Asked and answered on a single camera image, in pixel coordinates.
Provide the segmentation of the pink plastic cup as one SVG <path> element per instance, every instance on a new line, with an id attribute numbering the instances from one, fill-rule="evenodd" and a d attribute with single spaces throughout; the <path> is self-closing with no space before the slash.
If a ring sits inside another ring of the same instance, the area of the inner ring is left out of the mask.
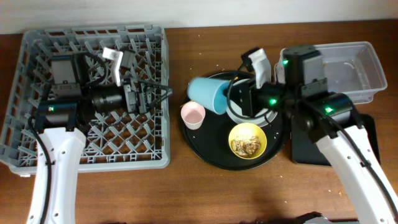
<path id="1" fill-rule="evenodd" d="M 196 130 L 202 125 L 206 112 L 202 105 L 189 101 L 182 106 L 180 115 L 188 129 Z"/>

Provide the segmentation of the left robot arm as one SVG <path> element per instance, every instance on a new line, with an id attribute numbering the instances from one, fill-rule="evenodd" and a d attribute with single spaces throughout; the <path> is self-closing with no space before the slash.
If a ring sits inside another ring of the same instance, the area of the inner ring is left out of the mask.
<path id="1" fill-rule="evenodd" d="M 147 113 L 173 90 L 119 72 L 133 52 L 105 48 L 52 57 L 53 83 L 45 87 L 35 115 L 28 119 L 37 142 L 37 170 L 28 223 L 74 223 L 80 156 L 90 123 L 98 113 Z"/>

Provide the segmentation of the blue plastic cup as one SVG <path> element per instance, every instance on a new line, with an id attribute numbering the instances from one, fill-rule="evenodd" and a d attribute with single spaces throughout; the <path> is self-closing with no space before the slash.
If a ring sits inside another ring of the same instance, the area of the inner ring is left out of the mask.
<path id="1" fill-rule="evenodd" d="M 197 77 L 188 84 L 187 96 L 215 114 L 224 114 L 228 106 L 224 91 L 228 86 L 227 80 Z"/>

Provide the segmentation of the yellow bowl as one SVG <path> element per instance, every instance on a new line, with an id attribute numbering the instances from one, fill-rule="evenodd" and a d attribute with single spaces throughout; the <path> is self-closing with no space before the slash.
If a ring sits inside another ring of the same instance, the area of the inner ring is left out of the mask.
<path id="1" fill-rule="evenodd" d="M 238 156 L 237 154 L 235 154 L 232 149 L 231 149 L 231 141 L 237 138 L 251 138 L 252 136 L 257 136 L 261 142 L 261 148 L 260 150 L 258 150 L 255 155 L 253 155 L 252 157 L 249 158 L 245 158 L 245 157 L 241 157 Z M 237 124 L 230 132 L 229 132 L 229 136 L 228 136 L 228 144 L 229 144 L 229 148 L 231 149 L 232 153 L 235 156 L 238 156 L 241 159 L 245 159 L 245 160 L 252 160 L 252 159 L 257 159 L 258 157 L 260 157 L 261 155 L 263 155 L 266 151 L 266 147 L 267 147 L 267 137 L 265 132 L 257 125 L 252 124 L 252 123 L 241 123 L 241 124 Z"/>

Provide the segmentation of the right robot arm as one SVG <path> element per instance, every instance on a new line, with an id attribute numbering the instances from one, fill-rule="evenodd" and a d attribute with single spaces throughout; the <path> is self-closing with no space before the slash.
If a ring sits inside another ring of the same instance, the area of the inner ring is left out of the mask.
<path id="1" fill-rule="evenodd" d="M 266 118 L 277 112 L 292 118 L 334 168 L 360 223 L 397 223 L 397 195 L 369 142 L 354 103 L 328 89 L 323 56 L 313 45 L 282 52 L 282 78 L 267 71 L 267 57 L 258 47 L 242 54 L 228 89 L 241 119 Z"/>

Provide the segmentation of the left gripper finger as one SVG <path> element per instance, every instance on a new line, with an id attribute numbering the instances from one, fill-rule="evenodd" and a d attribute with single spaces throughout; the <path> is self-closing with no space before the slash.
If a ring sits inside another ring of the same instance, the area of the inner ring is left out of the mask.
<path id="1" fill-rule="evenodd" d="M 166 92 L 160 96 L 160 98 L 155 99 L 154 101 L 150 102 L 149 106 L 150 109 L 156 108 L 162 101 L 167 100 L 173 94 L 172 91 Z"/>
<path id="2" fill-rule="evenodd" d="M 166 92 L 173 92 L 171 87 L 167 85 L 161 85 L 156 82 L 150 82 L 147 80 L 138 79 L 139 89 L 141 92 L 152 92 L 156 90 L 165 90 Z"/>

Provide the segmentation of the food scraps of nuts and rice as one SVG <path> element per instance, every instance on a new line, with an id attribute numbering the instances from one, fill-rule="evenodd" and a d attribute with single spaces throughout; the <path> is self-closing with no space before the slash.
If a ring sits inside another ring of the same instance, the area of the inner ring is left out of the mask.
<path id="1" fill-rule="evenodd" d="M 237 138 L 231 141 L 231 149 L 238 156 L 249 158 L 260 150 L 261 142 L 257 136 L 251 138 Z"/>

